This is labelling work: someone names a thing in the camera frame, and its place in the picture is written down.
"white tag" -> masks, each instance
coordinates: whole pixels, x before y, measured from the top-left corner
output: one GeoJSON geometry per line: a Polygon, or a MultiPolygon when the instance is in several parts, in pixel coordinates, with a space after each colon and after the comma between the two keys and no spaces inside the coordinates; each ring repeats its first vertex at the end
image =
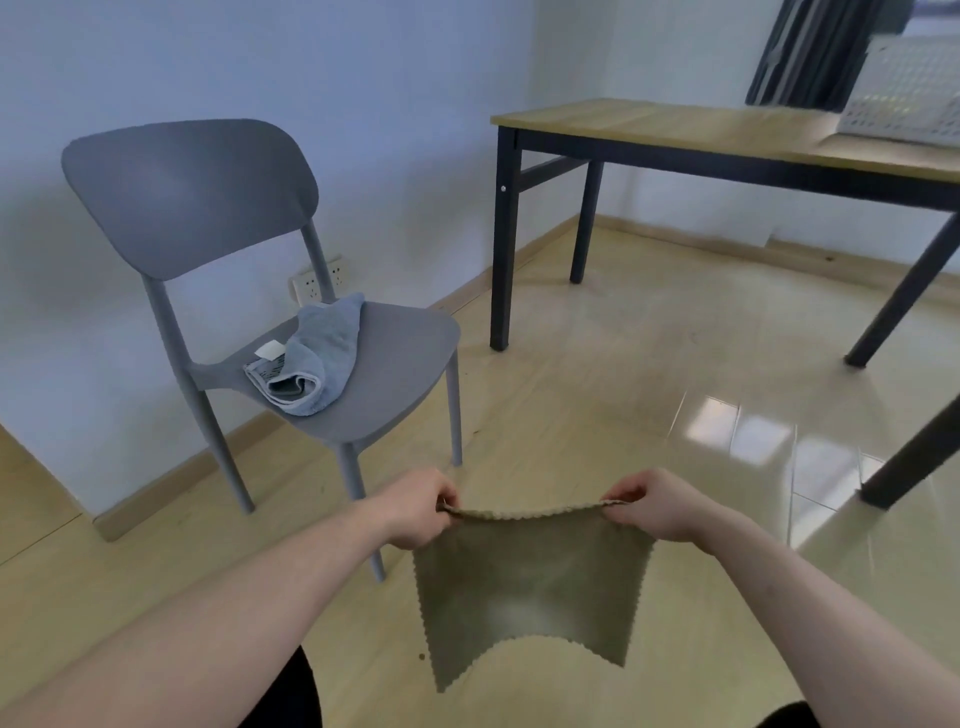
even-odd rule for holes
{"type": "Polygon", "coordinates": [[[285,345],[278,342],[276,339],[271,339],[262,347],[257,349],[255,353],[261,359],[269,359],[270,361],[276,361],[281,356],[283,356],[287,351],[285,345]]]}

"hand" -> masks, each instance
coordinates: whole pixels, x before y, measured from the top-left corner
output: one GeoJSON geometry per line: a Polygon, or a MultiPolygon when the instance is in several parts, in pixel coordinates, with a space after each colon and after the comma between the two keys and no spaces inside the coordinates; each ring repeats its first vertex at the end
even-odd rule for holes
{"type": "Polygon", "coordinates": [[[450,514],[437,511],[440,501],[460,506],[453,483],[436,468],[408,471],[368,498],[386,541],[406,549],[429,544],[453,523],[450,514]]]}
{"type": "Polygon", "coordinates": [[[623,477],[604,494],[603,500],[626,500],[628,505],[604,509],[611,521],[635,525],[666,541],[693,542],[704,548],[704,536],[724,507],[688,482],[654,468],[623,477]]]}

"folded towel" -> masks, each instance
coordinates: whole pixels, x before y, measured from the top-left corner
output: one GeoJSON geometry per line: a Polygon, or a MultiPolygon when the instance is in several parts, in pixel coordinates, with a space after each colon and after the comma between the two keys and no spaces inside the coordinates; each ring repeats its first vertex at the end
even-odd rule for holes
{"type": "Polygon", "coordinates": [[[337,303],[311,303],[297,312],[297,331],[275,361],[243,370],[260,393],[288,415],[315,414],[343,394],[357,359],[362,293],[337,303]]]}
{"type": "Polygon", "coordinates": [[[623,667],[654,539],[609,521],[601,509],[611,502],[526,516],[444,507],[458,523],[414,551],[437,690],[496,643],[527,635],[623,667]]]}

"chair seat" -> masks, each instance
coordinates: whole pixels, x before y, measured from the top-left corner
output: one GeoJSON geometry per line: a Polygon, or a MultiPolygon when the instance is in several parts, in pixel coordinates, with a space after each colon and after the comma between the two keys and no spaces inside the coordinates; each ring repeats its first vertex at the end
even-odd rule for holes
{"type": "Polygon", "coordinates": [[[197,386],[241,392],[325,443],[355,443],[360,449],[420,404],[460,341],[460,326],[441,311],[366,302],[360,311],[356,365],[343,394],[315,415],[295,417],[266,401],[243,366],[256,359],[260,346],[271,339],[285,343],[296,330],[294,317],[218,364],[195,365],[197,386]]]}

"person's left hand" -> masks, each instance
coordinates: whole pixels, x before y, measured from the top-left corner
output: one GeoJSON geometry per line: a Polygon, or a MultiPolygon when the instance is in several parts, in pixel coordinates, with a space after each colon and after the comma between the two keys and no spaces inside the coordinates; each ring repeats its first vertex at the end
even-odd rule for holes
{"type": "Polygon", "coordinates": [[[453,523],[450,514],[437,511],[440,501],[460,506],[453,483],[436,468],[408,471],[369,498],[383,519],[387,542],[406,549],[429,544],[453,523]]]}

